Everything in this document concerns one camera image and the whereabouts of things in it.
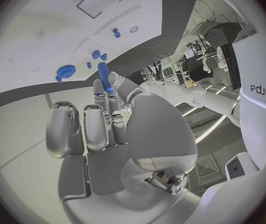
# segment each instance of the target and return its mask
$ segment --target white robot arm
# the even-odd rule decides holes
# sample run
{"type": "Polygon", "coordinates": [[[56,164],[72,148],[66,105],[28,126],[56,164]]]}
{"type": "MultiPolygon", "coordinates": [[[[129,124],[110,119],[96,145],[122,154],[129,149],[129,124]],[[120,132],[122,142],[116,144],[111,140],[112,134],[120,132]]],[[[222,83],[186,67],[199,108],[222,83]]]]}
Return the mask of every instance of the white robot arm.
{"type": "Polygon", "coordinates": [[[172,105],[188,103],[197,108],[206,107],[227,116],[240,127],[239,101],[208,92],[205,88],[183,88],[177,84],[160,81],[146,81],[140,85],[147,92],[163,97],[172,105]]]}

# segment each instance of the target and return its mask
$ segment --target blue plastic part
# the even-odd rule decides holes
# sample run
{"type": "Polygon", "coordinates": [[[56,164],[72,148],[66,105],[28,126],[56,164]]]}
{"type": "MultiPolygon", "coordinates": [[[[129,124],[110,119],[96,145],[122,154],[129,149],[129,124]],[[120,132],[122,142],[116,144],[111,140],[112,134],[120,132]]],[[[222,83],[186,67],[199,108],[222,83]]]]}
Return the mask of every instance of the blue plastic part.
{"type": "Polygon", "coordinates": [[[119,33],[119,30],[117,28],[113,29],[113,32],[114,32],[116,38],[120,38],[121,37],[121,34],[119,33]]]}
{"type": "Polygon", "coordinates": [[[58,83],[61,83],[61,79],[68,79],[76,72],[75,66],[66,65],[62,66],[57,70],[57,76],[55,77],[58,83]]]}
{"type": "Polygon", "coordinates": [[[98,70],[100,79],[103,82],[104,90],[106,92],[114,91],[114,88],[112,88],[108,82],[108,75],[110,74],[110,71],[108,70],[107,64],[105,62],[100,62],[98,64],[98,70]]]}
{"type": "Polygon", "coordinates": [[[99,50],[94,51],[92,56],[95,60],[97,60],[101,56],[100,51],[99,50]]]}
{"type": "Polygon", "coordinates": [[[102,55],[102,56],[101,56],[101,59],[102,59],[103,61],[106,61],[106,60],[107,60],[107,54],[105,53],[104,55],[102,55]]]}

